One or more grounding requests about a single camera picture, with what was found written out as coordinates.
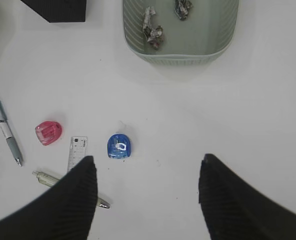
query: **pen grip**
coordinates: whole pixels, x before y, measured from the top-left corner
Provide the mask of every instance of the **pen grip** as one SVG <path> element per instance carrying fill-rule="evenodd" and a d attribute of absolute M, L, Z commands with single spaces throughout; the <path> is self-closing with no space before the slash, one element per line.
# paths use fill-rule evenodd
<path fill-rule="evenodd" d="M 19 150 L 18 144 L 16 142 L 16 139 L 14 137 L 9 137 L 6 139 L 7 140 L 7 144 L 10 148 L 10 151 L 13 155 L 14 159 L 22 159 L 22 154 Z"/>

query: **small ruler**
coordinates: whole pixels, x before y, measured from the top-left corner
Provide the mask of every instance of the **small ruler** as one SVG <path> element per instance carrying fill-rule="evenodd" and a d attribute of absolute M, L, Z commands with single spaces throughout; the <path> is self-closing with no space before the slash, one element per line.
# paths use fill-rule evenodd
<path fill-rule="evenodd" d="M 73 136 L 71 138 L 67 172 L 86 156 L 87 144 L 88 137 L 86 136 Z"/>

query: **pen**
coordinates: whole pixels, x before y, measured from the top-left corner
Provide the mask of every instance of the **pen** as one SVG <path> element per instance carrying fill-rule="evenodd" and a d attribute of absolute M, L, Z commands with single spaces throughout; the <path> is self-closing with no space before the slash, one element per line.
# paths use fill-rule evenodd
<path fill-rule="evenodd" d="M 59 181 L 58 178 L 50 176 L 49 174 L 42 171 L 33 171 L 32 174 L 37 177 L 39 183 L 48 187 L 52 187 Z M 110 204 L 100 197 L 98 197 L 97 206 L 104 209 L 110 209 Z"/>
<path fill-rule="evenodd" d="M 7 144 L 10 148 L 10 151 L 13 155 L 14 160 L 16 163 L 22 167 L 23 165 L 23 157 L 19 150 L 18 144 L 16 142 L 16 139 L 14 138 L 12 131 L 9 128 L 9 125 L 7 123 L 7 116 L 4 112 L 2 103 L 0 102 L 0 128 L 3 132 L 4 137 L 6 138 Z"/>

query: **pen tip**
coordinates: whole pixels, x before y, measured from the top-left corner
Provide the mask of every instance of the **pen tip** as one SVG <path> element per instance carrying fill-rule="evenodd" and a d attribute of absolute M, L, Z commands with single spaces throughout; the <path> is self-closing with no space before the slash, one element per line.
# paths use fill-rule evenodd
<path fill-rule="evenodd" d="M 15 160 L 16 160 L 17 164 L 18 164 L 20 167 L 23 166 L 23 165 L 22 165 L 22 160 L 21 160 L 20 158 L 15 158 Z"/>

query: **striped black surface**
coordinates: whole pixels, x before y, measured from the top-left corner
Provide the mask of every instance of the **striped black surface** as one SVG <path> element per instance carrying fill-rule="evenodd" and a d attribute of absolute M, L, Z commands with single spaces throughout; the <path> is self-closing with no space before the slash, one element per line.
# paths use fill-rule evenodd
<path fill-rule="evenodd" d="M 199 202 L 212 240 L 296 240 L 296 215 L 211 154 L 201 164 Z"/>
<path fill-rule="evenodd" d="M 0 240 L 86 240 L 97 193 L 94 159 L 87 156 L 42 196 L 1 220 Z"/>
<path fill-rule="evenodd" d="M 86 21 L 87 0 L 21 0 L 50 23 Z"/>

